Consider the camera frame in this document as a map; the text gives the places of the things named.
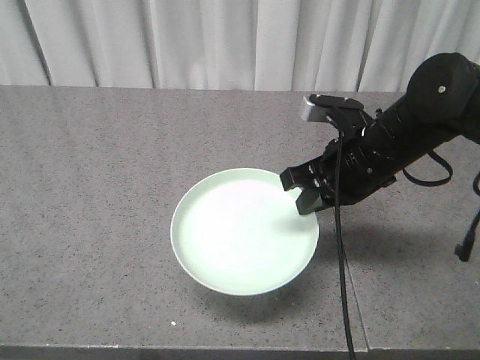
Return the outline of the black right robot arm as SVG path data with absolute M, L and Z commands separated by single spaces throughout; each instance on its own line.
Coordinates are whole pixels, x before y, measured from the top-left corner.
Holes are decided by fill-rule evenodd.
M 319 157 L 285 169 L 285 191 L 301 193 L 300 215 L 356 204 L 396 180 L 402 169 L 461 135 L 479 141 L 479 66 L 460 53 L 425 60 L 410 78 L 406 94 L 375 117 L 349 97 L 310 94 L 301 117 L 340 131 Z

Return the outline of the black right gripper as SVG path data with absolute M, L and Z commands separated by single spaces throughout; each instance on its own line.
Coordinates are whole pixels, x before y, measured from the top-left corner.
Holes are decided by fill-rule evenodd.
M 333 125 L 339 138 L 325 147 L 323 155 L 280 174 L 285 191 L 301 189 L 296 208 L 300 215 L 329 209 L 339 199 L 353 205 L 397 181 L 392 150 L 385 130 L 362 109 L 328 108 L 322 122 Z

